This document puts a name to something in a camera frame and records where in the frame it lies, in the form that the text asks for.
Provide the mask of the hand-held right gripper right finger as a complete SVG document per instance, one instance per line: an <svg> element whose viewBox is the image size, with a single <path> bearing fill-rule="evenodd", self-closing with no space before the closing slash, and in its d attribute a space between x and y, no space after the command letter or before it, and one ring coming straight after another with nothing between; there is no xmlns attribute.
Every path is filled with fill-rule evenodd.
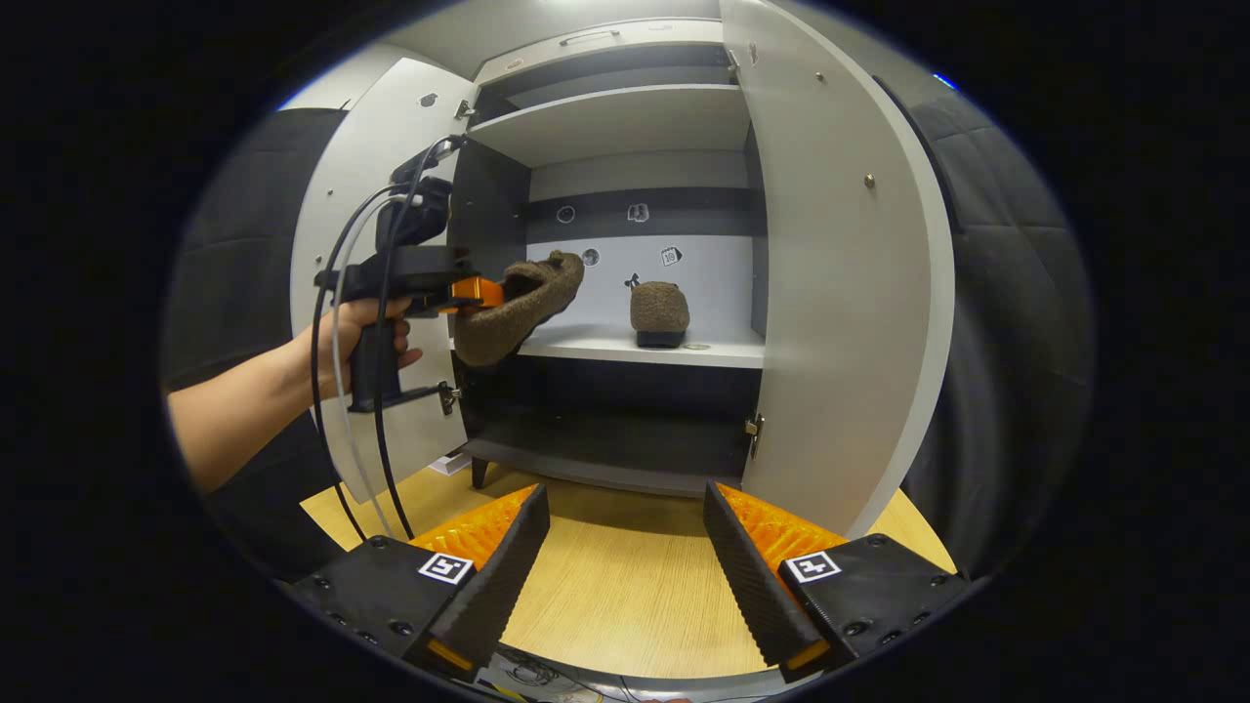
<svg viewBox="0 0 1250 703"><path fill-rule="evenodd" d="M718 482L702 524L762 659L788 682L902 640L970 588L888 534L848 540Z"/></svg>

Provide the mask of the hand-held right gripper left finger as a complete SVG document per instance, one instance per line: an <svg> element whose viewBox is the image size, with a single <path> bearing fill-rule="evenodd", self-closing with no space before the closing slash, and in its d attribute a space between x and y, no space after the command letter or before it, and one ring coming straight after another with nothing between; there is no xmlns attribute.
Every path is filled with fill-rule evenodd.
<svg viewBox="0 0 1250 703"><path fill-rule="evenodd" d="M375 535L290 585L345 635L470 683L490 663L550 527L531 484L402 542Z"/></svg>

